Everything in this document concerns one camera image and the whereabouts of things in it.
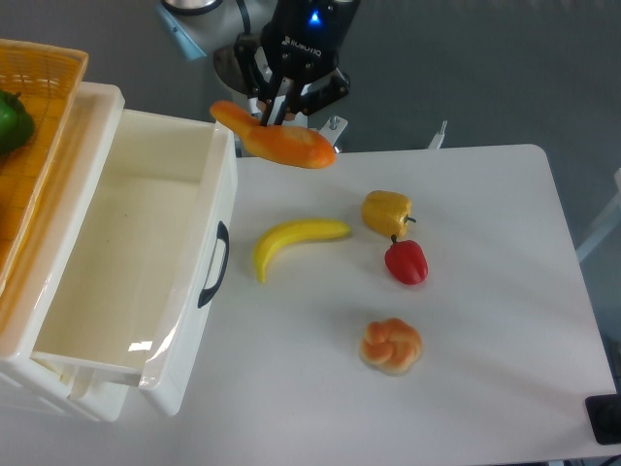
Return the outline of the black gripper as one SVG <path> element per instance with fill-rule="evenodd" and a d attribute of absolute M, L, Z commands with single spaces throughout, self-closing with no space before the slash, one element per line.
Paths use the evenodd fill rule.
<path fill-rule="evenodd" d="M 349 93 L 349 78 L 339 70 L 340 50 L 359 6 L 358 1 L 278 1 L 259 35 L 238 36 L 234 54 L 249 96 L 264 104 L 262 126 L 270 121 L 283 78 L 290 80 L 284 121 L 298 113 L 312 115 Z M 273 73 L 269 82 L 254 58 L 259 47 Z M 315 83 L 323 85 L 303 96 L 305 84 Z"/>

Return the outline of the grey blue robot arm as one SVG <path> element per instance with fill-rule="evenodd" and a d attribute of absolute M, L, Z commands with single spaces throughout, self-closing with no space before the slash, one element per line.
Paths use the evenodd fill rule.
<path fill-rule="evenodd" d="M 163 1 L 158 12 L 190 59 L 208 57 L 264 125 L 344 98 L 340 51 L 356 1 Z"/>

